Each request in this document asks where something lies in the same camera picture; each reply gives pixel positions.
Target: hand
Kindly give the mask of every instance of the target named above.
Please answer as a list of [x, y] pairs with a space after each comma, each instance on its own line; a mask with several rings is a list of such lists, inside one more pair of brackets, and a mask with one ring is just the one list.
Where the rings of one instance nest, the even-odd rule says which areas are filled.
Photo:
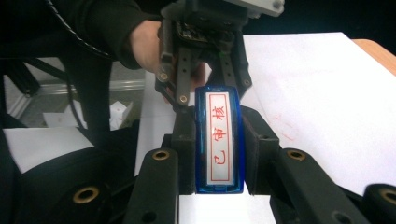
[[143, 21], [129, 35], [132, 53], [139, 65], [154, 74], [160, 68], [159, 21]]

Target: screw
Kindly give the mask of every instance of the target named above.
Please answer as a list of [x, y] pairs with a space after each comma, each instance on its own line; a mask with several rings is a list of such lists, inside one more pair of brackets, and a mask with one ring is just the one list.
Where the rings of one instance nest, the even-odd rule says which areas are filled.
[[167, 75], [166, 73], [161, 73], [161, 74], [160, 74], [160, 77], [161, 77], [163, 80], [168, 79], [168, 75]]
[[186, 102], [187, 102], [187, 97], [186, 97], [185, 95], [181, 95], [181, 96], [180, 96], [180, 101], [181, 101], [182, 103], [186, 103]]

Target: mounting hole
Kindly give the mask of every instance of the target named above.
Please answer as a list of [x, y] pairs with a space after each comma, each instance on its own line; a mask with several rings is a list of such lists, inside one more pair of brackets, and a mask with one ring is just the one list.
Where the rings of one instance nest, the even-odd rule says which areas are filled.
[[352, 224], [352, 219], [350, 219], [349, 216], [347, 216], [344, 213], [341, 213], [339, 211], [334, 211], [332, 213], [332, 219], [334, 219], [335, 221], [337, 221], [338, 223], [341, 224]]
[[155, 212], [147, 212], [142, 216], [142, 221], [144, 223], [152, 223], [157, 219], [157, 214]]
[[179, 99], [182, 103], [186, 103], [188, 101], [187, 96], [185, 95], [181, 95]]
[[247, 80], [247, 79], [245, 79], [245, 80], [244, 80], [244, 84], [245, 84], [245, 86], [250, 86], [250, 81]]
[[89, 203], [99, 195], [99, 189], [94, 186], [79, 189], [73, 196], [74, 203]]
[[379, 191], [381, 197], [385, 199], [389, 203], [393, 203], [396, 205], [396, 190], [392, 189], [381, 189]]
[[167, 151], [157, 151], [152, 155], [152, 159], [156, 161], [164, 161], [169, 158], [169, 152]]
[[300, 152], [297, 150], [289, 150], [288, 156], [294, 160], [297, 160], [297, 161], [305, 160], [305, 154], [303, 152]]

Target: black sleeve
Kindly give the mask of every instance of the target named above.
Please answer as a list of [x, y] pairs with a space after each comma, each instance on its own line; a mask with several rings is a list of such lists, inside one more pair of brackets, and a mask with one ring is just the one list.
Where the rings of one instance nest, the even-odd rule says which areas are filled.
[[158, 21], [158, 15], [140, 10], [133, 0], [52, 0], [59, 14], [85, 41], [115, 55], [124, 66], [137, 68], [127, 41], [142, 21]]

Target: black plastic part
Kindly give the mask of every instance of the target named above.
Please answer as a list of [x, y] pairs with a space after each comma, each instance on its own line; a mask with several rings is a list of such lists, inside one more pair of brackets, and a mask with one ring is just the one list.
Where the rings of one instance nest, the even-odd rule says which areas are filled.
[[159, 92], [172, 105], [174, 111], [178, 111], [181, 105], [177, 104], [173, 92], [176, 84], [172, 80], [174, 72], [174, 34], [173, 22], [164, 19], [159, 30], [160, 38], [160, 72], [156, 75], [155, 90]]
[[163, 141], [161, 142], [161, 147], [172, 147], [172, 134], [166, 133], [163, 135]]
[[270, 162], [280, 150], [279, 139], [254, 109], [241, 106], [245, 133], [245, 182], [250, 194], [268, 195]]
[[177, 89], [176, 101], [179, 105], [187, 106], [190, 100], [191, 80], [191, 50], [180, 48], [177, 61]]
[[293, 206], [285, 203], [284, 200], [271, 196], [270, 198], [271, 209], [276, 221], [276, 224], [300, 224], [300, 218]]
[[44, 223], [106, 224], [110, 217], [110, 189], [103, 183], [86, 183], [70, 189]]
[[369, 223], [309, 154], [280, 150], [275, 167], [302, 223]]
[[17, 88], [26, 96], [33, 96], [40, 88], [32, 73], [27, 69], [21, 60], [6, 60], [6, 73], [9, 79], [17, 86]]
[[252, 86], [251, 77], [248, 72], [248, 58], [245, 51], [245, 42], [242, 32], [235, 32], [235, 41], [232, 48], [231, 60], [235, 73], [235, 82], [239, 98]]
[[195, 121], [194, 107], [177, 112], [171, 140], [172, 149], [180, 157], [179, 193], [189, 195], [195, 192]]
[[178, 223], [178, 158], [170, 148], [146, 154], [123, 224]]
[[233, 63], [231, 62], [230, 55], [224, 54], [219, 57], [220, 71], [223, 74], [224, 85], [237, 87], [235, 82], [235, 74], [233, 72]]
[[361, 209], [361, 201], [363, 199], [363, 197], [361, 197], [361, 195], [350, 191], [349, 189], [344, 189], [343, 187], [338, 186], [338, 188], [340, 188], [344, 194], [348, 197], [348, 199], [355, 205], [355, 207], [357, 207], [358, 209]]
[[43, 61], [37, 59], [37, 58], [25, 58], [23, 59], [24, 62], [29, 63], [30, 65], [40, 69], [41, 71], [44, 71], [48, 74], [51, 74], [54, 77], [59, 78], [62, 81], [67, 80], [67, 74], [66, 72], [48, 64], [44, 63]]
[[248, 10], [226, 1], [186, 0], [183, 21], [206, 29], [241, 31]]
[[373, 184], [364, 191], [361, 211], [371, 223], [396, 223], [396, 187]]

